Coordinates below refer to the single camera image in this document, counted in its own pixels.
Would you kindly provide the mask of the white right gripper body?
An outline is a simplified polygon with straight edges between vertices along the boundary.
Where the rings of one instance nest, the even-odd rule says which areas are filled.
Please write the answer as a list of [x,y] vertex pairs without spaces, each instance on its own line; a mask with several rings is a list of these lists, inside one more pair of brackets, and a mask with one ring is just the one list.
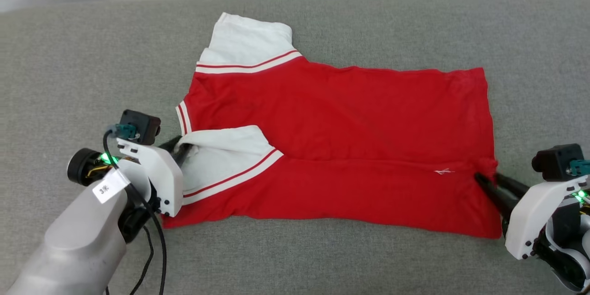
[[580,205],[578,192],[588,175],[565,182],[543,182],[530,187],[512,210],[505,246],[518,260],[530,256],[535,239],[559,207]]

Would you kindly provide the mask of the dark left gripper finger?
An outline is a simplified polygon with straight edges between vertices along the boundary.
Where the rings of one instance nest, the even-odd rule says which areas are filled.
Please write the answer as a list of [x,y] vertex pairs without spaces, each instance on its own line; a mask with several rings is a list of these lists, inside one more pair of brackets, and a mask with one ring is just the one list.
[[189,151],[193,146],[187,142],[180,142],[182,138],[183,136],[177,136],[160,145],[160,148],[166,150],[179,167],[184,164],[186,156],[188,156]]

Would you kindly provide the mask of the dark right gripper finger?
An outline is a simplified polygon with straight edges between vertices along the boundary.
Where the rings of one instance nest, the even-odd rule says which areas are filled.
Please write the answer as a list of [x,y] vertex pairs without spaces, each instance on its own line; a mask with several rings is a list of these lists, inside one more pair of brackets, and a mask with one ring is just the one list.
[[501,173],[495,174],[495,181],[499,188],[507,190],[507,192],[514,195],[517,199],[522,199],[530,188],[526,184]]
[[519,202],[519,199],[514,197],[514,195],[511,195],[509,192],[507,192],[507,190],[497,186],[495,174],[492,178],[489,178],[482,173],[476,173],[475,180],[485,195],[495,205],[503,219],[509,220],[514,207]]

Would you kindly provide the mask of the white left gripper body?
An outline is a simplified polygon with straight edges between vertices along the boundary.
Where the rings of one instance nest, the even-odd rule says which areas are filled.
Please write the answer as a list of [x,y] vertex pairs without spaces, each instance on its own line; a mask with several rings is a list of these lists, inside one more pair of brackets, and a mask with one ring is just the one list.
[[68,179],[91,188],[106,203],[131,185],[145,201],[159,202],[154,211],[175,217],[183,206],[183,173],[171,155],[159,147],[117,139],[122,154],[114,162],[109,154],[89,148],[78,150],[67,166]]

